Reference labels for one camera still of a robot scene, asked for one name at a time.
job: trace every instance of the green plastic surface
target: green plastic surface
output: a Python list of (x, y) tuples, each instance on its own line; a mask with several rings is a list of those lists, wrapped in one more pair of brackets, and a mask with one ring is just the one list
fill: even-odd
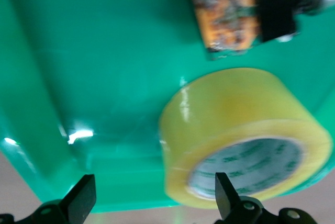
[[(158, 118), (205, 74), (270, 71), (335, 137), (334, 15), (299, 17), (288, 43), (207, 61), (189, 0), (0, 0), (0, 148), (41, 201), (94, 173), (95, 212), (176, 205), (164, 193)], [(67, 143), (83, 129), (94, 135)], [(289, 193), (333, 167), (334, 155)]]

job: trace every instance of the packing tape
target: packing tape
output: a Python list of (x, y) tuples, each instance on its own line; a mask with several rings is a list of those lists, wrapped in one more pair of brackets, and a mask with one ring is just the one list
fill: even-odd
[(215, 72), (182, 87), (161, 119), (165, 191), (217, 208), (215, 173), (240, 195), (265, 200), (307, 181), (329, 159), (332, 140), (278, 78), (257, 69)]

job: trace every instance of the beige floor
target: beige floor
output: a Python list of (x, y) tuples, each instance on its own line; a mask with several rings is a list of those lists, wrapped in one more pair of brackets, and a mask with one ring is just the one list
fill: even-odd
[[(335, 172), (317, 185), (294, 195), (263, 202), (274, 214), (283, 207), (301, 208), (319, 224), (333, 224), (335, 217)], [(0, 213), (9, 212), (19, 220), (31, 214), (40, 202), (0, 153)], [(211, 224), (217, 210), (189, 207), (157, 208), (139, 211), (91, 214), (85, 224)]]

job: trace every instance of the yellow tape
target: yellow tape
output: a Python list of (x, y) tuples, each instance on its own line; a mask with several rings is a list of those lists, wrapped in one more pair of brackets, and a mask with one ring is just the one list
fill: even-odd
[(227, 172), (241, 195), (265, 200), (309, 179), (332, 141), (271, 73), (229, 69), (183, 87), (161, 119), (166, 193), (217, 208), (214, 173)]

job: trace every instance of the screw hole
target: screw hole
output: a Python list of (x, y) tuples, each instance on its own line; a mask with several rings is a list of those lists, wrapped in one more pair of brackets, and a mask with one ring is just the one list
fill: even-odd
[(290, 216), (293, 219), (299, 219), (300, 218), (300, 215), (296, 211), (293, 211), (293, 210), (289, 210), (287, 212), (287, 215)]
[(45, 208), (45, 209), (43, 209), (42, 211), (41, 211), (41, 214), (42, 215), (47, 215), (48, 213), (50, 213), (51, 212), (51, 208)]
[(243, 206), (247, 210), (254, 210), (255, 209), (255, 206), (252, 203), (250, 203), (250, 202), (244, 203)]

